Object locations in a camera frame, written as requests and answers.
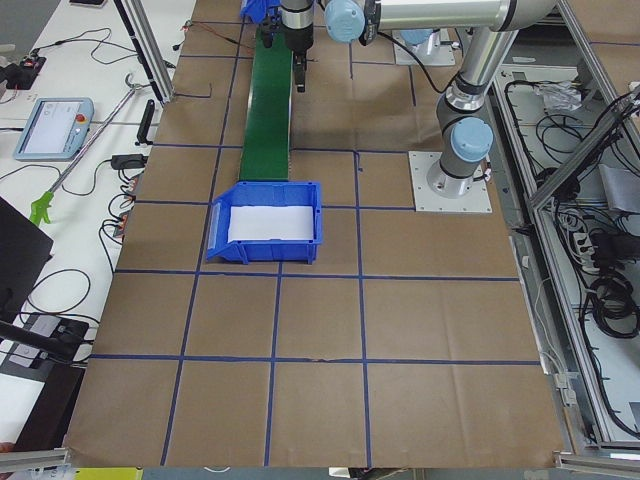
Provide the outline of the blue bin right side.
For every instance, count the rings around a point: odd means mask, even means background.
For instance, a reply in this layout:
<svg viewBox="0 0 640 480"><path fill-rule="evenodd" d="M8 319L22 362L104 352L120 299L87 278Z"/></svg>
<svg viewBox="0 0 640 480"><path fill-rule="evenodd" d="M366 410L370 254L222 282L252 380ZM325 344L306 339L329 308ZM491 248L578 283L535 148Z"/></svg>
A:
<svg viewBox="0 0 640 480"><path fill-rule="evenodd" d="M279 5L279 0L243 0L240 16L248 17L253 23L260 23L272 7Z"/></svg>

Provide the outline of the blue bin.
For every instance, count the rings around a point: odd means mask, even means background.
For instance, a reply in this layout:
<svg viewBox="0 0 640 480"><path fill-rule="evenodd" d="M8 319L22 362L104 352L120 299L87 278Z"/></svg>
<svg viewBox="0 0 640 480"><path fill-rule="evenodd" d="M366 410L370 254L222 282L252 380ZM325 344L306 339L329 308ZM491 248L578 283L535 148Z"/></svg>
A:
<svg viewBox="0 0 640 480"><path fill-rule="evenodd" d="M279 5L279 0L243 0L240 16L248 17L253 23L260 23L272 7Z"/></svg>
<svg viewBox="0 0 640 480"><path fill-rule="evenodd" d="M314 238L229 241L231 208L234 206L310 206L313 209ZM212 204L206 259L222 258L243 264L256 261L305 261L311 264L316 260L322 243L322 192L318 182L242 181L217 197Z"/></svg>

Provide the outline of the green conveyor belt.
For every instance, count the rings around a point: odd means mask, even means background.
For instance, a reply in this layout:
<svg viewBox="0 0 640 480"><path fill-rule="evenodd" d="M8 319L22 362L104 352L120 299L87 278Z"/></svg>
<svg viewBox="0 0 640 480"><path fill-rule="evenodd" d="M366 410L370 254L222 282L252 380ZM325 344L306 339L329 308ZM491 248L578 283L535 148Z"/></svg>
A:
<svg viewBox="0 0 640 480"><path fill-rule="evenodd" d="M292 52L284 37L267 48L257 41L239 179L286 181L289 178L289 134Z"/></svg>

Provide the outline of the blue bin left side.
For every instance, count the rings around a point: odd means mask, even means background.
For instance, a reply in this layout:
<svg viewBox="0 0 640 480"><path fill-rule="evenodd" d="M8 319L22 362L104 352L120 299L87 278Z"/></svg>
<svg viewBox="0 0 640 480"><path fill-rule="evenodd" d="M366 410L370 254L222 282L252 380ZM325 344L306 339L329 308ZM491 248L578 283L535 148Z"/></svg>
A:
<svg viewBox="0 0 640 480"><path fill-rule="evenodd" d="M310 206L313 209L314 238L229 241L231 208L234 206ZM322 243L322 192L318 182L242 181L217 197L212 204L206 259L222 258L243 264L256 261L305 261L311 264L316 260Z"/></svg>

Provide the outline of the black handheld device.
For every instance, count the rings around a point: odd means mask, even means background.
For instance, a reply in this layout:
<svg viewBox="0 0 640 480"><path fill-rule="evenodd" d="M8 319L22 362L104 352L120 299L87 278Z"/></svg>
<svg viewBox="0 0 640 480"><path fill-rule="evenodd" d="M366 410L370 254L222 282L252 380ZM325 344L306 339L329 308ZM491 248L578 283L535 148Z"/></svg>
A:
<svg viewBox="0 0 640 480"><path fill-rule="evenodd" d="M136 142L135 142L137 146L149 146L153 144L153 141L149 139L149 131L151 128L155 109L156 109L155 101L152 99L149 99L146 102L145 109L143 111L143 115L141 117L139 127L137 130Z"/></svg>

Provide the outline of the black power adapter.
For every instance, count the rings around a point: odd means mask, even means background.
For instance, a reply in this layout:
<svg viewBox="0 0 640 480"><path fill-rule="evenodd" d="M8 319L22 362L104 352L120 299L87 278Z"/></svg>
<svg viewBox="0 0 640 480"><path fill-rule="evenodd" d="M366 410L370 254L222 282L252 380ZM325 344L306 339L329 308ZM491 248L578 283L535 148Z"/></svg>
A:
<svg viewBox="0 0 640 480"><path fill-rule="evenodd" d="M110 159L113 170L141 169L146 166L148 157L143 154L116 154Z"/></svg>

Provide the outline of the teach pendant tablet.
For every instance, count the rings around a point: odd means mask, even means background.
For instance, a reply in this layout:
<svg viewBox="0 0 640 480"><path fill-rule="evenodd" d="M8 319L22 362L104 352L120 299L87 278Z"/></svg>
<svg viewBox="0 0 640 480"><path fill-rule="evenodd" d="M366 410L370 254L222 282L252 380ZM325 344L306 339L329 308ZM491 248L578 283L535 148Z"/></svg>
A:
<svg viewBox="0 0 640 480"><path fill-rule="evenodd" d="M94 114L90 98L41 98L14 150L19 161L69 161L82 147Z"/></svg>

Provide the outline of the green grabber reach tool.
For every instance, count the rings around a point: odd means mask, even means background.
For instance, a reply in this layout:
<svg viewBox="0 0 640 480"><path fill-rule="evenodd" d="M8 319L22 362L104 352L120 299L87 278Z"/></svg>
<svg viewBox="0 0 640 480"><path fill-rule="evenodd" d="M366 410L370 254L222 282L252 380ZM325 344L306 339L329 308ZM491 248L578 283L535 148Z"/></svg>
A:
<svg viewBox="0 0 640 480"><path fill-rule="evenodd" d="M58 176L56 181L49 187L49 189L46 190L39 199L34 200L31 203L31 214L30 214L29 220L34 225L39 226L41 222L44 222L47 224L50 223L50 219L48 216L48 209L54 197L54 193L58 190L59 187L62 186L65 179L70 175L73 169L81 161L81 159L84 157L86 152L95 143L95 141L99 138L102 132L107 128L107 126L112 123L116 115L127 104L127 102L131 99L131 97L134 96L138 90L145 88L145 85L135 83L132 80L132 77L133 77L132 73L129 73L126 75L124 82L129 88L128 92L114 107L114 109L105 119L105 121L95 130L95 132L91 135L91 137L81 147L79 152L73 158L73 161L62 171L62 173Z"/></svg>

